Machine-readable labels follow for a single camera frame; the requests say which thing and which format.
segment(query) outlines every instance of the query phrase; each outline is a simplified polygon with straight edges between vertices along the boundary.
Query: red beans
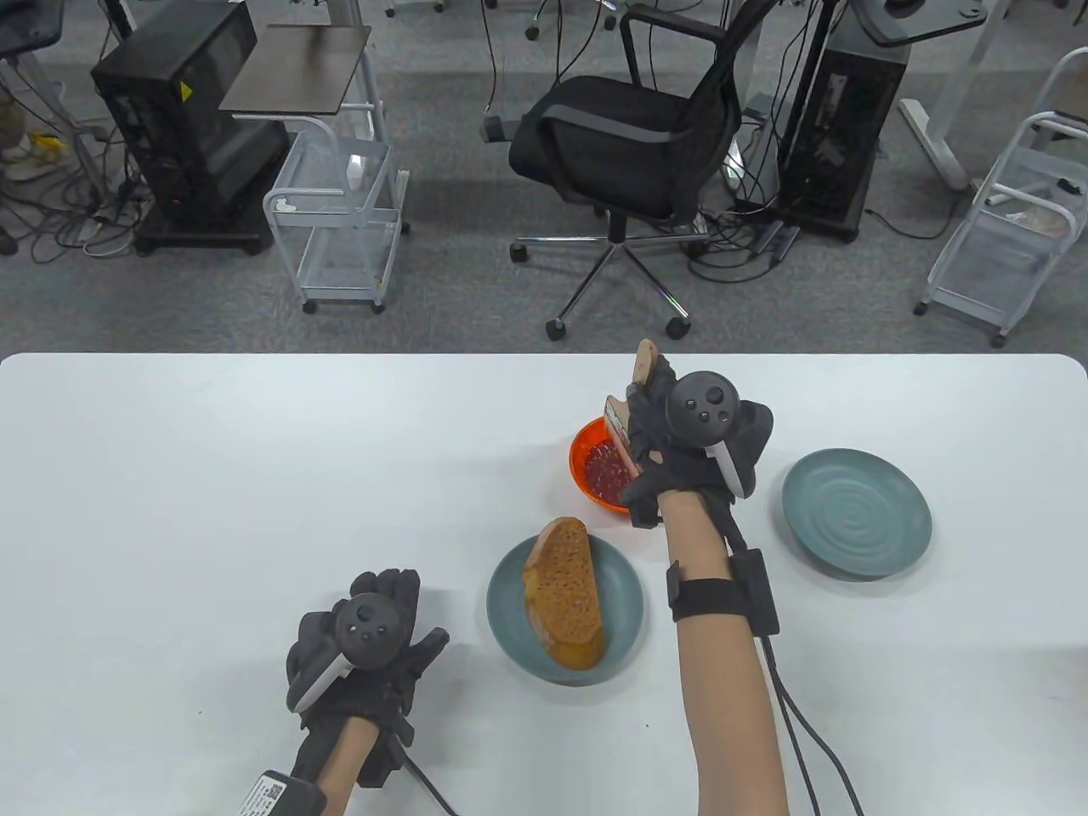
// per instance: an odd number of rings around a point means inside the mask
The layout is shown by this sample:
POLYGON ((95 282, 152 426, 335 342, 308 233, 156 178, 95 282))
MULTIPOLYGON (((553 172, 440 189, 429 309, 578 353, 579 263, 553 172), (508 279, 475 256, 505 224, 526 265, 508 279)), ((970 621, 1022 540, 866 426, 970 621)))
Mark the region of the red beans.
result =
POLYGON ((602 442, 590 450, 585 459, 585 481, 597 498, 620 505, 619 494, 631 483, 631 474, 611 442, 602 442))

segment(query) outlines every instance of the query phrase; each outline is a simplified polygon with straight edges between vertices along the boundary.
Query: black office chair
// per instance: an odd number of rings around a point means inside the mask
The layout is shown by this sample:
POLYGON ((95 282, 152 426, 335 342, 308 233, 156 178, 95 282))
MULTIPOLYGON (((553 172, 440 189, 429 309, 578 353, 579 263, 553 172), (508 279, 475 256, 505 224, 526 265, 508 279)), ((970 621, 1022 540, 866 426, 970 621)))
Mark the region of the black office chair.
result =
POLYGON ((529 258, 527 244, 607 244, 573 297, 546 324, 549 338, 557 341, 566 334, 570 310, 617 254, 677 312, 666 334, 673 339, 688 334, 688 311, 632 248, 705 242, 705 231, 629 238, 627 222, 632 218, 665 228, 692 224, 700 190, 721 166, 741 123, 733 59, 778 1, 747 0, 728 29, 641 3, 632 5, 620 21, 630 84, 577 76, 553 87, 522 118, 510 145, 514 172, 554 187, 568 203, 593 205, 598 212, 608 213, 608 235, 604 238, 524 237, 510 245, 510 259, 520 263, 529 258), (717 46, 709 71, 689 99, 643 87, 631 41, 632 21, 717 46))

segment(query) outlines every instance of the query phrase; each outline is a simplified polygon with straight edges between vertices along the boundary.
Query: chair armrest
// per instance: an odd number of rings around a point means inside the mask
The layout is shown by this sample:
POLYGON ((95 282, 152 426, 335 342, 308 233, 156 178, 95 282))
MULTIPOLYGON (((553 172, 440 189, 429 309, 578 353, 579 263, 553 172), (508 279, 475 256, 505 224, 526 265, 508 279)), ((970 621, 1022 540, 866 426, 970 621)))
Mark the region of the chair armrest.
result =
POLYGON ((639 77, 639 62, 634 54, 634 42, 631 40, 632 20, 650 26, 685 34, 689 37, 705 39, 718 47, 721 46, 726 38, 725 28, 719 28, 716 25, 701 23, 697 20, 691 20, 680 14, 662 11, 645 3, 630 5, 627 13, 619 21, 619 32, 623 37, 623 53, 627 54, 627 66, 631 72, 631 83, 634 85, 642 85, 642 79, 639 77))
POLYGON ((570 173, 570 169, 562 160, 559 150, 559 143, 555 137, 555 123, 560 122, 571 127, 579 127, 590 131, 601 136, 607 136, 625 141, 633 141, 639 145, 667 145, 671 141, 688 136, 691 131, 671 133, 668 131, 648 131, 645 127, 629 125, 625 122, 617 122, 614 119, 578 110, 567 104, 553 104, 545 109, 536 123, 536 137, 540 139, 541 148, 544 151, 544 159, 547 162, 548 171, 552 173, 552 181, 556 190, 564 197, 571 196, 585 197, 578 189, 578 183, 570 173))

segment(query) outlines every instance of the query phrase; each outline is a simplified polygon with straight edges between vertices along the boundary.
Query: chair seat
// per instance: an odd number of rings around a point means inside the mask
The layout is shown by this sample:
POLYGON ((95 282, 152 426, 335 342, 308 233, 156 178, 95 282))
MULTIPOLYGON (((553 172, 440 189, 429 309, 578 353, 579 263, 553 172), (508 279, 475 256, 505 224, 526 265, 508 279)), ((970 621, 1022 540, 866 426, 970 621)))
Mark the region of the chair seat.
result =
MULTIPOLYGON (((522 120, 510 145, 510 168, 554 187, 536 126, 544 111, 565 104, 652 131, 673 128, 688 100, 599 76, 577 76, 552 88, 522 120)), ((673 217, 668 154, 660 145, 638 145, 568 125, 556 128, 564 161, 588 201, 642 218, 673 217)), ((585 203, 586 200, 573 201, 585 203)))

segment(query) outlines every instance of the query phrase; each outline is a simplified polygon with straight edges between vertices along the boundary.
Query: black computer tower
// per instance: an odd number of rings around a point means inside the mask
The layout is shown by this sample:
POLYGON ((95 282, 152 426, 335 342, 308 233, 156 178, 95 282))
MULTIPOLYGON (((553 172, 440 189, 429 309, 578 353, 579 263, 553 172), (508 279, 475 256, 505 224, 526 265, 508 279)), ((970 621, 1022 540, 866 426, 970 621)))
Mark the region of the black computer tower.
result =
POLYGON ((809 232, 857 237, 888 112, 911 47, 881 48, 846 8, 819 62, 776 211, 809 232))
POLYGON ((173 0, 91 70, 169 222, 230 223, 287 151, 281 123, 219 110, 256 45, 246 3, 173 0))

